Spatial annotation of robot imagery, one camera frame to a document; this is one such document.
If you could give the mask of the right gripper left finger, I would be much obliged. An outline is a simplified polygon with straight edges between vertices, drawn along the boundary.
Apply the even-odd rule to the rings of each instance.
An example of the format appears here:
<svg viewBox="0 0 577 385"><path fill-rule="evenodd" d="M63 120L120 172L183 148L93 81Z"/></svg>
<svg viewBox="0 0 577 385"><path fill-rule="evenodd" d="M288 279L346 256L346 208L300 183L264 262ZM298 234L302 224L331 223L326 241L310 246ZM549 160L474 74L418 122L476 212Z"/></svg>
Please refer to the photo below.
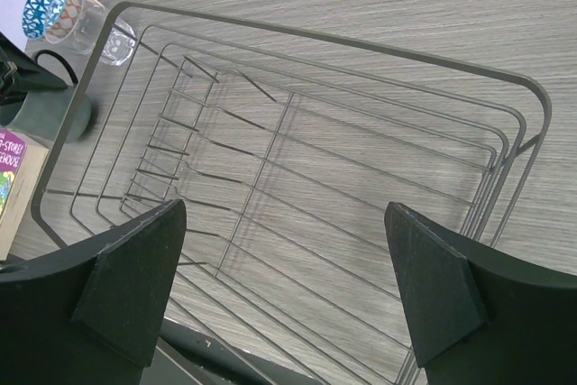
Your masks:
<svg viewBox="0 0 577 385"><path fill-rule="evenodd" d="M1 270L3 384L137 384L187 229L180 199Z"/></svg>

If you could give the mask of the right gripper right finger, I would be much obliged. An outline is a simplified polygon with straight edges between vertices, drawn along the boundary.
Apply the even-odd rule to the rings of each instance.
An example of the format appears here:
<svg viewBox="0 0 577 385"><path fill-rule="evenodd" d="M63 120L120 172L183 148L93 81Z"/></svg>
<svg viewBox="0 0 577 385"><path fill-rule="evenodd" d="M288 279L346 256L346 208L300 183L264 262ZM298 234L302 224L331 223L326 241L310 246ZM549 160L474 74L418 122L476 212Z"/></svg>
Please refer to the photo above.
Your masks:
<svg viewBox="0 0 577 385"><path fill-rule="evenodd" d="M574 384L576 278L388 204L384 225L430 384Z"/></svg>

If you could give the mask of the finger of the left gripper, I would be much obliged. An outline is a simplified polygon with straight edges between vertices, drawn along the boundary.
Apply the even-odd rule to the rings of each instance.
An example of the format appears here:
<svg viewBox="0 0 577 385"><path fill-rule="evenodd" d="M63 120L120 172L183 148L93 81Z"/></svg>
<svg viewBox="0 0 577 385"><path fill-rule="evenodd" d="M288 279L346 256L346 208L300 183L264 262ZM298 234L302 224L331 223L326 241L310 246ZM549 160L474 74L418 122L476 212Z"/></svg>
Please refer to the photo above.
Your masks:
<svg viewBox="0 0 577 385"><path fill-rule="evenodd" d="M41 67L1 34L1 105L21 102L30 92L67 87L62 79Z"/></svg>

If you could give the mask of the grey ceramic mug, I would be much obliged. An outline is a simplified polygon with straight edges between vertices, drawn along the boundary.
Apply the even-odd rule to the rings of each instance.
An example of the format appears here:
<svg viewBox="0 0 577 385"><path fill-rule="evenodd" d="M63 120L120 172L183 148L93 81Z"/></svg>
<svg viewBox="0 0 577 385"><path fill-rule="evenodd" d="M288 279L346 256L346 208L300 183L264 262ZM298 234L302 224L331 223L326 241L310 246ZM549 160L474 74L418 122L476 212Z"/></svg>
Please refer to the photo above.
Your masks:
<svg viewBox="0 0 577 385"><path fill-rule="evenodd" d="M30 92L21 102L1 105L1 126L31 137L53 141L57 138L69 111L78 85L78 76L68 61L55 51L39 50L29 58L39 64L38 59L42 55L50 56L62 65L69 74L70 82L60 79L68 87L64 90Z"/></svg>

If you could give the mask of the blue patterned bowl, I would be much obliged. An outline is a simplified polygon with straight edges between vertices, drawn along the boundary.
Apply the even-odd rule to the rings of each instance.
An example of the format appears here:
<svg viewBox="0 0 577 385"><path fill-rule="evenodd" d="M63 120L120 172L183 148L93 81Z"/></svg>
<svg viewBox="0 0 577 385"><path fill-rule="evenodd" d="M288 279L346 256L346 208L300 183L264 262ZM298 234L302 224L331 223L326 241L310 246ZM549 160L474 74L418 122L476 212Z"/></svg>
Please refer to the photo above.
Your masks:
<svg viewBox="0 0 577 385"><path fill-rule="evenodd" d="M83 0L26 0L22 28L29 40L48 34L50 41L66 38L78 23Z"/></svg>

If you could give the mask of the clear glass tumbler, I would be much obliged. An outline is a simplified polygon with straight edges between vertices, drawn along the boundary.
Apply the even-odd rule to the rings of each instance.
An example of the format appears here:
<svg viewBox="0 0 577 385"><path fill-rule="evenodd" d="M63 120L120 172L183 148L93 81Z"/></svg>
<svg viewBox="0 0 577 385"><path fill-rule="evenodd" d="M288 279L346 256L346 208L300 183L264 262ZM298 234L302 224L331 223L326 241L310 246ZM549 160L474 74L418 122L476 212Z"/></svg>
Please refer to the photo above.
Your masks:
<svg viewBox="0 0 577 385"><path fill-rule="evenodd" d="M98 0L52 0L43 18L44 39L78 54L89 55L102 31L109 10ZM133 27L117 18L109 32L100 60L121 66L133 55Z"/></svg>

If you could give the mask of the black wire dish rack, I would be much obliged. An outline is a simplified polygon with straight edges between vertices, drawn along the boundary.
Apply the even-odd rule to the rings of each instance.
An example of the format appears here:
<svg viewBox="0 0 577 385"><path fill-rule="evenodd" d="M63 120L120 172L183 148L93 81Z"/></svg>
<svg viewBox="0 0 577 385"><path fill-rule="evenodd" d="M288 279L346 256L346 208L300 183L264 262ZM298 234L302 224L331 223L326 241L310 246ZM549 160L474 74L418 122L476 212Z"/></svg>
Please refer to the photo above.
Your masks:
<svg viewBox="0 0 577 385"><path fill-rule="evenodd" d="M32 201L60 247L171 199L188 211L167 314L264 384L423 384L384 227L405 203L499 243L552 103L503 69L279 24L123 1L98 118L57 140ZM272 362L275 371L265 371Z"/></svg>

